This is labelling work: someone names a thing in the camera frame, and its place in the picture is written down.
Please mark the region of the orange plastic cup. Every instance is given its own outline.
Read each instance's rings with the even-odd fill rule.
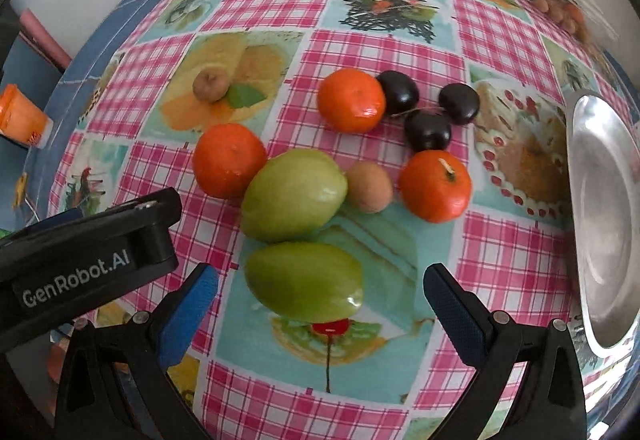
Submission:
[[[53,121],[24,96],[16,85],[7,85],[0,94],[0,133],[5,137],[44,147]]]

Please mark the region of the black plum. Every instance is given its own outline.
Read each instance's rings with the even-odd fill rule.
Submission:
[[[440,90],[438,104],[447,112],[453,124],[466,125],[478,115],[480,97],[469,85],[453,83]]]
[[[385,93],[386,115],[412,110],[418,104],[418,85],[408,75],[395,70],[385,70],[376,79]]]
[[[415,153],[425,149],[447,149],[451,124],[440,113],[416,110],[404,120],[404,135]]]

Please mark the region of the metal screw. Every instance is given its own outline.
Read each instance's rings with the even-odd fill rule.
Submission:
[[[74,328],[76,330],[82,330],[88,324],[89,324],[89,319],[87,319],[86,317],[79,317],[78,319],[76,319],[76,322],[74,323]]]
[[[136,312],[135,314],[133,314],[133,317],[131,319],[136,325],[143,325],[147,321],[149,321],[150,315],[151,314],[149,314],[149,312],[147,312],[146,310],[141,310],[140,312]]]
[[[507,314],[507,312],[504,312],[502,310],[497,310],[494,312],[494,321],[501,324],[501,325],[506,325],[509,322],[509,314]]]
[[[554,319],[552,323],[554,328],[559,332],[564,332],[566,330],[566,323],[561,319]]]
[[[158,203],[158,200],[149,200],[148,202],[142,202],[142,204],[136,205],[136,209],[149,209]]]

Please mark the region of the metal tray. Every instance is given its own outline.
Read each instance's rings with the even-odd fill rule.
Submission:
[[[607,357],[640,309],[640,152],[597,94],[567,100],[567,154],[587,341]]]

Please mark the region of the tangerine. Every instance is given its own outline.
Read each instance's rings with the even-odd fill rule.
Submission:
[[[242,196],[266,163],[267,152],[260,139],[236,123],[210,127],[193,153],[196,181],[215,198]]]
[[[434,224],[464,213],[473,190],[464,164],[440,149],[416,153],[400,173],[398,186],[408,210]]]
[[[318,110],[335,130],[366,133],[380,122],[385,108],[382,86],[362,70],[343,68],[320,83]]]

